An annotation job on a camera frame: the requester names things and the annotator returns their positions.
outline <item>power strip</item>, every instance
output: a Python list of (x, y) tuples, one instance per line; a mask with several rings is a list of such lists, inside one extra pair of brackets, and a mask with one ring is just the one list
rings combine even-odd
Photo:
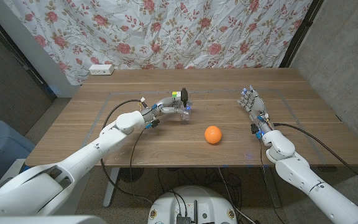
[(111, 75), (114, 67), (113, 65), (92, 65), (89, 71), (91, 75)]

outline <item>pink flower pattern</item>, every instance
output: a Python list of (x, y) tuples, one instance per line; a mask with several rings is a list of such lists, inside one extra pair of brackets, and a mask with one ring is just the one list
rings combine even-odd
[(91, 57), (91, 62), (95, 65), (99, 65), (100, 62), (99, 62), (99, 59), (97, 59), (96, 57)]
[(58, 16), (53, 11), (47, 13), (48, 18), (51, 22), (57, 22)]
[(131, 51), (131, 47), (129, 46), (129, 44), (119, 43), (117, 46), (117, 50), (122, 54), (129, 54), (129, 52)]
[(153, 0), (143, 0), (144, 8), (147, 9), (150, 13), (154, 11), (154, 2)]
[(212, 44), (210, 47), (208, 47), (209, 54), (211, 55), (219, 54), (221, 49), (222, 46), (220, 44)]
[(312, 0), (4, 2), (79, 85), (92, 64), (113, 62), (118, 70), (277, 67)]
[(42, 47), (46, 47), (47, 43), (45, 43), (45, 38), (42, 37), (42, 35), (36, 35), (35, 36), (36, 41), (38, 42), (38, 44), (40, 44)]
[(25, 19), (27, 20), (27, 21), (29, 21), (29, 22), (31, 22), (32, 21), (32, 18), (34, 17), (34, 15), (33, 14), (31, 14), (31, 13), (29, 13), (29, 14), (27, 14), (27, 15), (25, 15)]

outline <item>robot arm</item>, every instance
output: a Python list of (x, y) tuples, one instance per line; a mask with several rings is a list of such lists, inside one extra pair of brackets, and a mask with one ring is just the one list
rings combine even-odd
[(307, 194), (333, 223), (358, 222), (358, 206), (315, 174), (306, 159), (295, 151), (294, 144), (274, 130), (264, 102), (252, 86), (241, 94), (237, 102), (249, 113), (252, 133), (270, 146), (266, 156), (275, 164), (279, 176)]
[[(176, 113), (189, 112), (180, 109), (183, 104), (180, 98), (175, 100), (178, 102), (170, 106), (175, 107)], [(156, 117), (164, 114), (164, 108), (153, 107), (121, 114), (103, 128), (97, 139), (65, 160), (33, 167), (14, 177), (0, 188), (0, 217), (55, 213), (70, 196), (77, 182), (100, 159), (120, 149), (135, 128), (158, 125)]]
[(172, 93), (172, 97), (166, 97), (151, 108), (143, 110), (145, 119), (154, 119), (163, 114), (180, 113), (184, 120), (189, 120), (192, 102), (188, 100), (188, 93), (185, 88)]

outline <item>wooden table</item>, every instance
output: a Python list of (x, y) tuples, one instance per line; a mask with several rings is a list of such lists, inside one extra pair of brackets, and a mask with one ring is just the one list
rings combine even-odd
[[(185, 87), (193, 101), (191, 121), (184, 123), (179, 114), (159, 117), (161, 123), (146, 130), (137, 143), (132, 166), (261, 166), (259, 141), (250, 132), (248, 113), (236, 102), (241, 89), (250, 84), (264, 99), (273, 122), (304, 128), (349, 164), (358, 166), (357, 138), (302, 76), (290, 68), (125, 70), (110, 76), (90, 76), (25, 163), (36, 166), (68, 157), (99, 136), (108, 113), (122, 101), (145, 97), (151, 106)], [(139, 108), (137, 103), (126, 104), (110, 121)], [(210, 125), (222, 131), (223, 138), (217, 146), (204, 139), (204, 131)], [(288, 127), (277, 129), (312, 166), (341, 164), (304, 134)], [(123, 148), (104, 158), (107, 166), (129, 166), (139, 132), (132, 133)], [(262, 159), (264, 164), (270, 164), (265, 153)]]

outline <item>white robot body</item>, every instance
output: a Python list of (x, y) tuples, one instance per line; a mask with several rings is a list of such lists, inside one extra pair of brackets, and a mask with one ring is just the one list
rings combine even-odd
[[(178, 200), (175, 198), (175, 194), (171, 192), (163, 194), (152, 205), (148, 224), (190, 223), (190, 221), (196, 220), (198, 221), (196, 223), (237, 223), (233, 206), (217, 192), (195, 185), (177, 187), (173, 191), (177, 194)], [(183, 204), (179, 195), (184, 199), (186, 205)], [(187, 217), (190, 219), (189, 222), (180, 221), (184, 220), (185, 206)]]

